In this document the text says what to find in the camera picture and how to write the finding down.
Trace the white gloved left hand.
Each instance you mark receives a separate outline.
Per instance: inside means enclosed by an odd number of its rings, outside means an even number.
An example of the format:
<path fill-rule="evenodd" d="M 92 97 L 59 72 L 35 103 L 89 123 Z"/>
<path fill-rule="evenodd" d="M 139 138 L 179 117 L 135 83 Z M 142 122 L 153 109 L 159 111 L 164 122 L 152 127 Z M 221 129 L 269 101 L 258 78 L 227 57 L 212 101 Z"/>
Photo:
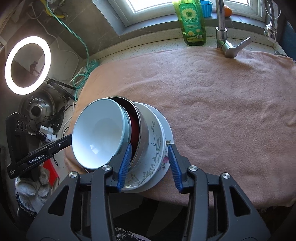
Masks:
<path fill-rule="evenodd" d="M 49 170 L 39 166 L 37 181 L 30 178 L 16 178 L 16 201 L 29 215 L 36 216 L 51 196 L 49 177 Z"/>

